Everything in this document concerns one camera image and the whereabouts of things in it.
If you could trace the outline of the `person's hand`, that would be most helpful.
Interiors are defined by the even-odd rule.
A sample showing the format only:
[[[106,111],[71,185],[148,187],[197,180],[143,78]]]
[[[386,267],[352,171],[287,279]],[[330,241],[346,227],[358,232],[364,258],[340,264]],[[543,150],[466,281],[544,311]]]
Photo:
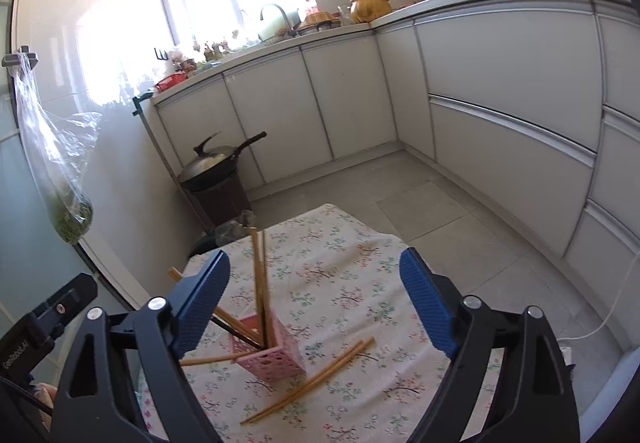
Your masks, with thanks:
[[[43,426],[48,431],[51,430],[52,411],[57,394],[58,388],[55,385],[49,385],[45,382],[35,385],[34,398],[43,405],[43,408],[40,409],[40,417]]]

